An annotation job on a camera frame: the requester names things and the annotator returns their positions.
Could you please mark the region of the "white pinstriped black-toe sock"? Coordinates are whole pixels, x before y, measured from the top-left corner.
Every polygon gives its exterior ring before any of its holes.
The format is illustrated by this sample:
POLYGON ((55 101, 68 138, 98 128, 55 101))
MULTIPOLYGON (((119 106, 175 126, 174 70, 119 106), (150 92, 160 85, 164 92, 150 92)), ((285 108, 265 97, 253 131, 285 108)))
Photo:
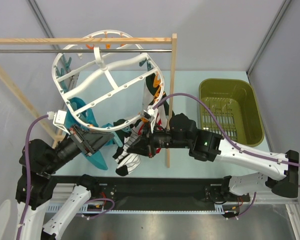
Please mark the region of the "white pinstriped black-toe sock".
POLYGON ((116 153, 112 156, 114 160, 123 154, 130 154, 127 152, 128 147, 137 140, 138 134, 136 131, 132 130, 130 136, 125 140, 123 147, 118 147, 116 153))
POLYGON ((141 158, 138 154, 127 153, 118 156, 115 161, 118 166, 115 169, 117 175, 125 177, 132 173, 141 163, 141 158))

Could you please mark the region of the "red white striped sock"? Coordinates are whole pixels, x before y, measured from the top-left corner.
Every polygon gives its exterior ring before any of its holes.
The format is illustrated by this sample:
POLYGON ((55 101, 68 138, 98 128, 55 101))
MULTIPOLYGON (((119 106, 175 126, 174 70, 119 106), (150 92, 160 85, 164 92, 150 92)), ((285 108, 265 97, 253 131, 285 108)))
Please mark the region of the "red white striped sock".
POLYGON ((137 129, 137 135, 140 136, 142 135, 144 132, 148 131, 148 128, 150 126, 150 122, 149 121, 141 121, 136 129, 137 129))

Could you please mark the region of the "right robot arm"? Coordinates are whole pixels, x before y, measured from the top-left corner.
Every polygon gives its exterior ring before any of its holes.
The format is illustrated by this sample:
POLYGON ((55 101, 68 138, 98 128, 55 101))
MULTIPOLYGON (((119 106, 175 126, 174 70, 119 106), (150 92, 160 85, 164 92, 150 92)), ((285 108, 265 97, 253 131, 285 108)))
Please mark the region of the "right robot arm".
POLYGON ((188 149, 189 156, 198 161, 229 163, 253 170, 252 174, 223 178, 220 194, 227 201, 266 190, 284 198, 298 196, 299 153, 294 150, 272 153, 247 147, 218 133, 198 129, 194 120, 180 113, 170 119, 169 129, 144 126, 127 152, 152 158, 157 149, 163 148, 188 149))

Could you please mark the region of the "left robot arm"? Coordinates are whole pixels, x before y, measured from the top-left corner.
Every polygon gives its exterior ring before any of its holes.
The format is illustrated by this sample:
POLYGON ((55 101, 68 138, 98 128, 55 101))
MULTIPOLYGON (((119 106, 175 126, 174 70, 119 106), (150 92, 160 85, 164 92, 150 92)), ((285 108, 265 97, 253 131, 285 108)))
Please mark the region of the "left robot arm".
POLYGON ((110 132, 87 131, 73 125, 69 136, 56 148, 41 139, 29 140, 19 163, 22 175, 17 182, 18 240, 60 240, 69 223, 80 208, 89 200, 101 196, 102 188, 96 177, 84 174, 77 179, 70 197, 57 213, 44 223, 46 210, 50 205, 58 180, 53 175, 61 167, 83 153, 88 156, 96 153, 114 138, 110 132))

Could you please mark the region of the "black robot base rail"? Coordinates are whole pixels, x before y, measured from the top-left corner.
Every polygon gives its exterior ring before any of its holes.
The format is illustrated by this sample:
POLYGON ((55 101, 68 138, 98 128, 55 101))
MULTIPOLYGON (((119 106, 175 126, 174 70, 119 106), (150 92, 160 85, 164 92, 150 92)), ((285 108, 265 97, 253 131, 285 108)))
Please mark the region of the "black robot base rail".
POLYGON ((117 211, 194 212, 211 211, 216 204, 240 205, 236 196, 222 186, 221 179, 98 177, 105 209, 117 211))

